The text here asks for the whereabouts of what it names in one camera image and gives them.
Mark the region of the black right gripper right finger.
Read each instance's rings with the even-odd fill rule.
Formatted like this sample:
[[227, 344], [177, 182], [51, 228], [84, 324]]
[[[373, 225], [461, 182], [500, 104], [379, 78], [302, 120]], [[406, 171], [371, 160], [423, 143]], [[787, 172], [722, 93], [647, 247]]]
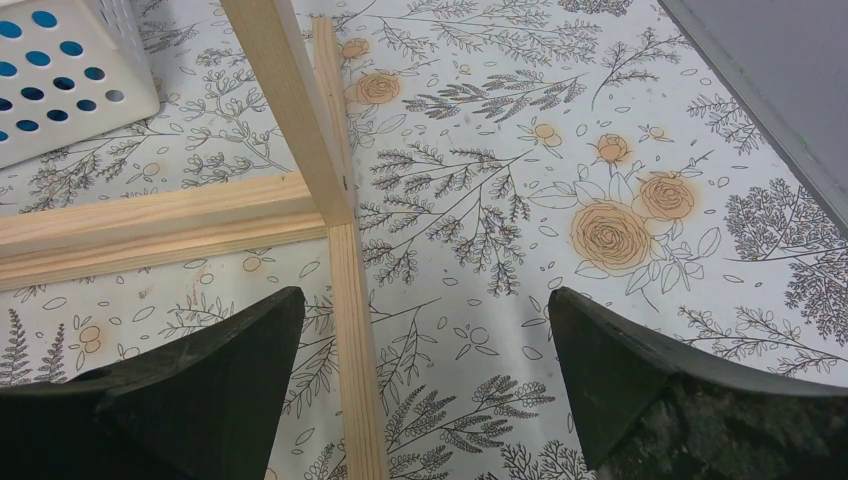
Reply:
[[847, 391], [721, 359], [567, 287], [549, 319], [601, 479], [843, 479]]

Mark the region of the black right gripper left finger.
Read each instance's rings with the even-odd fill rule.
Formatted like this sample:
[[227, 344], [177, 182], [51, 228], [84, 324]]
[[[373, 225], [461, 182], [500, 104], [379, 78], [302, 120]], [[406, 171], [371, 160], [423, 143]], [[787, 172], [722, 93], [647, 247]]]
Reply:
[[261, 479], [305, 318], [285, 287], [64, 383], [1, 391], [5, 479]]

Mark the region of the white perforated back basket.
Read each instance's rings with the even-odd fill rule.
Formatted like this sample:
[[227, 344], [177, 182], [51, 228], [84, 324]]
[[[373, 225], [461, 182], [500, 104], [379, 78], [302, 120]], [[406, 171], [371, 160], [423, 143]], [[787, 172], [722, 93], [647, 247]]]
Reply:
[[2, 2], [2, 166], [151, 117], [159, 109], [130, 2]]

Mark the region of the wooden rack frame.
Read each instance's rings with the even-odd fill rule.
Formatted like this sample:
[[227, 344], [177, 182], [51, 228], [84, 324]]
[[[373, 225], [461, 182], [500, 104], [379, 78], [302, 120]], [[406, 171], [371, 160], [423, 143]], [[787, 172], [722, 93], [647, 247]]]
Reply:
[[5, 290], [326, 237], [347, 472], [388, 477], [371, 314], [332, 21], [306, 46], [288, 1], [224, 9], [297, 171], [1, 221]]

